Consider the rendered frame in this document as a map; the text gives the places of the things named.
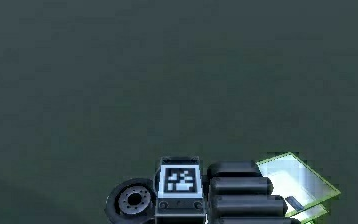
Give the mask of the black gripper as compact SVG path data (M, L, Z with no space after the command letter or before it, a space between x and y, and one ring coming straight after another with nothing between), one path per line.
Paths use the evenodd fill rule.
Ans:
M107 196L108 224L153 224L156 194L153 181L133 178L117 185Z

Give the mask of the green-edged white flat object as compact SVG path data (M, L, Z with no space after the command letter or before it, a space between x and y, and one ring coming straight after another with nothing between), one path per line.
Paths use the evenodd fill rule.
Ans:
M273 194L285 199L286 216L301 224L318 224L318 219L329 212L326 202L341 194L292 152L258 161L257 165L262 175L272 181Z

